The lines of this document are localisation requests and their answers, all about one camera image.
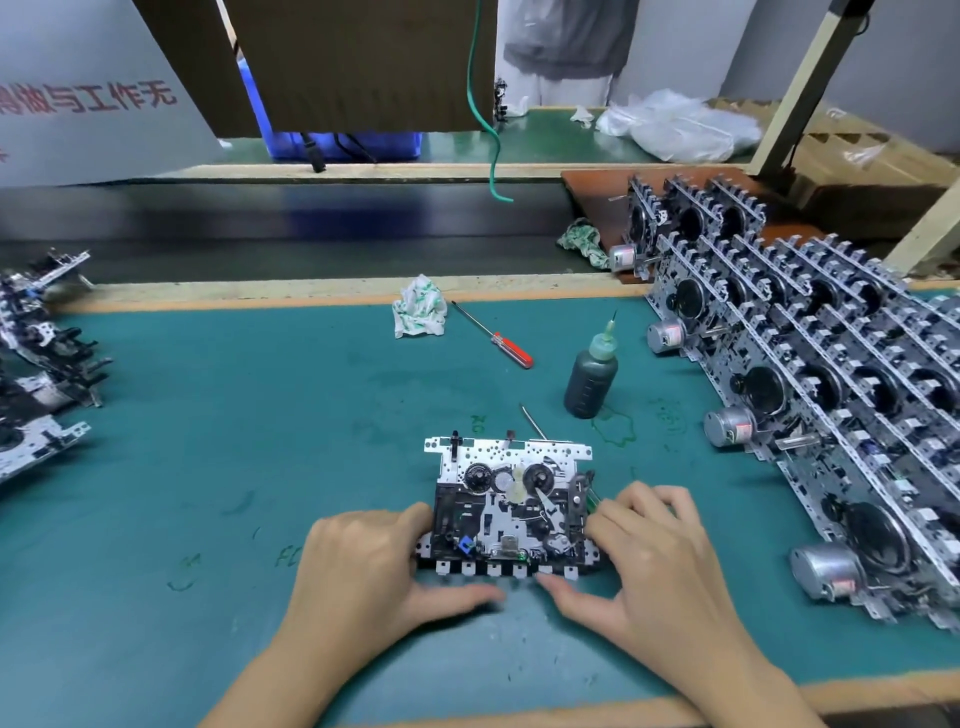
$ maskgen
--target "bottle cap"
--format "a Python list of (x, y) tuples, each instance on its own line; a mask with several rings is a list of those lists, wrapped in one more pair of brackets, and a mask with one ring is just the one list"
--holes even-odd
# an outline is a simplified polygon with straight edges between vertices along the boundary
[(610, 319), (607, 322), (607, 327), (604, 329), (604, 332), (598, 333), (593, 337), (593, 341), (590, 342), (589, 352), (590, 356), (594, 359), (607, 361), (613, 359), (613, 355), (616, 354), (616, 339), (613, 338), (613, 326), (613, 319)]

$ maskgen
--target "green table surface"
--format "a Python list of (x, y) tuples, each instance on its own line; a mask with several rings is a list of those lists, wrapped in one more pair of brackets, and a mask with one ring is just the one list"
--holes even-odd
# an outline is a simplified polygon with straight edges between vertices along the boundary
[[(594, 109), (599, 116), (601, 109)], [(509, 119), (500, 132), (503, 145), (500, 162), (662, 164), (631, 138), (606, 136), (570, 121), (573, 109), (531, 109), (526, 116)], [(262, 139), (229, 139), (223, 163), (265, 164), (271, 162)], [(483, 132), (426, 133), (420, 162), (445, 164), (484, 163), (493, 159), (492, 137)], [(743, 162), (750, 155), (731, 159)]]
[[(615, 309), (609, 408), (574, 420), (562, 406), (571, 363)], [(795, 680), (960, 667), (958, 642), (923, 619), (887, 626), (807, 600), (786, 562), (790, 547), (818, 540), (804, 510), (772, 466), (710, 447), (700, 422), (719, 399), (695, 365), (649, 353), (644, 301), (469, 310), (526, 348), (534, 369), (456, 312), (444, 336), (400, 340), (383, 305), (70, 319), (115, 363), (106, 406), (71, 415), (92, 425), (88, 439), (0, 497), (0, 722), (195, 723), (274, 634), (312, 521), (432, 500), (440, 463), (424, 438), (532, 437), (521, 401), (547, 435), (593, 447), (601, 496), (634, 478), (692, 491), (742, 618)], [(561, 618), (533, 580), (504, 584), (501, 610), (403, 641), (324, 721), (671, 693)], [(612, 595), (617, 579), (580, 585)]]

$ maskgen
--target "plastic squeeze bottle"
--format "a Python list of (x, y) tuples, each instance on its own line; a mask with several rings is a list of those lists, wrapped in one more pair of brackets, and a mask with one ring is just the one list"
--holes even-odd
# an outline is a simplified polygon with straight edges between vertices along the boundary
[(610, 391), (619, 364), (616, 361), (616, 339), (613, 338), (613, 314), (603, 333), (590, 342), (589, 349), (577, 354), (573, 372), (566, 384), (564, 407), (574, 417), (591, 420), (597, 416)]

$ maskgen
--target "conveyor belt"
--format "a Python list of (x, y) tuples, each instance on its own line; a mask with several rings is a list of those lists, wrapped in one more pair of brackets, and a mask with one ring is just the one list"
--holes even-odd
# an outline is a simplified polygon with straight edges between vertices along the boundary
[(89, 249), (95, 282), (589, 272), (560, 182), (148, 183), (3, 190), (0, 256)]

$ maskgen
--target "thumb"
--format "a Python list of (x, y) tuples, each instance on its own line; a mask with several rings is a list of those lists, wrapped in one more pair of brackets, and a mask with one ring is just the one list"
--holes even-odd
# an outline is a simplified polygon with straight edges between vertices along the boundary
[(481, 604), (503, 601), (507, 595), (493, 584), (465, 587), (423, 587), (414, 585), (409, 597), (410, 617), (416, 625), (472, 612)]
[(536, 578), (553, 597), (557, 609), (564, 617), (583, 624), (613, 643), (618, 642), (626, 627), (626, 617), (619, 604), (600, 596), (578, 592), (562, 576), (538, 573)]

